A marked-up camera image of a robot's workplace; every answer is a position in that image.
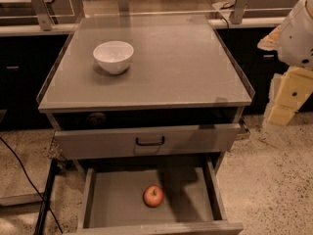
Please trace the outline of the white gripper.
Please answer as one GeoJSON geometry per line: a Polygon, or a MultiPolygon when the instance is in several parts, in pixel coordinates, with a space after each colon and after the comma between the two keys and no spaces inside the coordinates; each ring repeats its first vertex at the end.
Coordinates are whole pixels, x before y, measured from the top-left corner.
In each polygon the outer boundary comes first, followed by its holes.
{"type": "MultiPolygon", "coordinates": [[[[257,47],[264,51],[277,51],[280,30],[278,25],[258,42],[257,47]]],[[[275,73],[270,84],[263,128],[278,131],[288,125],[312,93],[313,70],[289,67],[284,74],[275,73]]]]}

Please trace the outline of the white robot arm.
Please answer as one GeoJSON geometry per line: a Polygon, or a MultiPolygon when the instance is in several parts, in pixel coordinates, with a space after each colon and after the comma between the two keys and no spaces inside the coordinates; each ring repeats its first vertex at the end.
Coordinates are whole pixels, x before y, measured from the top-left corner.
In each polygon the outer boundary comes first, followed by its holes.
{"type": "Polygon", "coordinates": [[[263,127],[278,130],[291,122],[313,94],[313,0],[299,0],[257,47],[275,50],[278,59],[289,66],[283,74],[274,74],[264,113],[263,127]]]}

